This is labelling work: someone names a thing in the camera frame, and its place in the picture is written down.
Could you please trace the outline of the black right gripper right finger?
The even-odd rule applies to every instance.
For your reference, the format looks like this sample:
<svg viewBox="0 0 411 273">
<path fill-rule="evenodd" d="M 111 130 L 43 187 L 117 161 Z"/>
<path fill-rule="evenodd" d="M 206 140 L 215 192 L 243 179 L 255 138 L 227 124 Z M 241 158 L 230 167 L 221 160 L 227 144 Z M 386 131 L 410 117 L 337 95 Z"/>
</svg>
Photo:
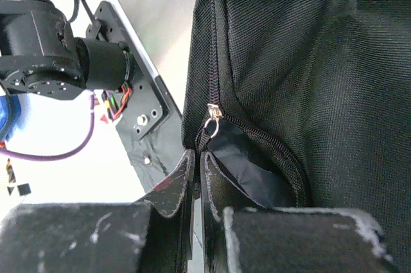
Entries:
<svg viewBox="0 0 411 273">
<path fill-rule="evenodd" d="M 206 272 L 396 272 L 373 217 L 357 209 L 263 209 L 216 159 L 200 162 Z"/>
</svg>

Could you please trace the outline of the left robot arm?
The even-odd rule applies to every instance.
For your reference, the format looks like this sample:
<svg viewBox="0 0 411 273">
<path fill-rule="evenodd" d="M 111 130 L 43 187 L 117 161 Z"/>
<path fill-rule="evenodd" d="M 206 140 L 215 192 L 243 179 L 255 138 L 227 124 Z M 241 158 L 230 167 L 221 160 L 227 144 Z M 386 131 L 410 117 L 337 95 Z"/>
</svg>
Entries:
<svg viewBox="0 0 411 273">
<path fill-rule="evenodd" d="M 194 189 L 201 189 L 207 272 L 320 272 L 330 266 L 331 216 L 313 208 L 308 177 L 277 137 L 251 125 L 229 92 L 222 0 L 193 37 L 184 128 L 193 140 L 176 168 L 132 204 L 39 204 L 1 222 L 2 272 L 185 272 Z M 86 38 L 49 0 L 1 1 L 1 84 L 72 100 L 127 88 L 143 58 L 123 25 L 103 19 Z"/>
</svg>

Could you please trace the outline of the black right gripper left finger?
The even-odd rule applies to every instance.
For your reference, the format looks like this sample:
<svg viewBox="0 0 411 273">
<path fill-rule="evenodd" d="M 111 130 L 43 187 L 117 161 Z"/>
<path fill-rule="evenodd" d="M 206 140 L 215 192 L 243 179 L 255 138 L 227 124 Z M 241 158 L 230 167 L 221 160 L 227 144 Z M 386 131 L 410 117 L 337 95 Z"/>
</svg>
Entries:
<svg viewBox="0 0 411 273">
<path fill-rule="evenodd" d="M 22 204 L 1 220 L 2 272 L 186 272 L 195 153 L 132 204 Z"/>
</svg>

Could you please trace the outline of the black student backpack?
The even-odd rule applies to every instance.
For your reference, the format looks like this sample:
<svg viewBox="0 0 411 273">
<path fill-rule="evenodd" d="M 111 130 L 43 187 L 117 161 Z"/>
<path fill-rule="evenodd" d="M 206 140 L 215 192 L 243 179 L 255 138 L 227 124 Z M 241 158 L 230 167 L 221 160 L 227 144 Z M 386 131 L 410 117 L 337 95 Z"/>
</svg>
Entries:
<svg viewBox="0 0 411 273">
<path fill-rule="evenodd" d="M 182 119 L 244 128 L 298 206 L 352 207 L 410 271 L 410 0 L 197 0 Z"/>
</svg>

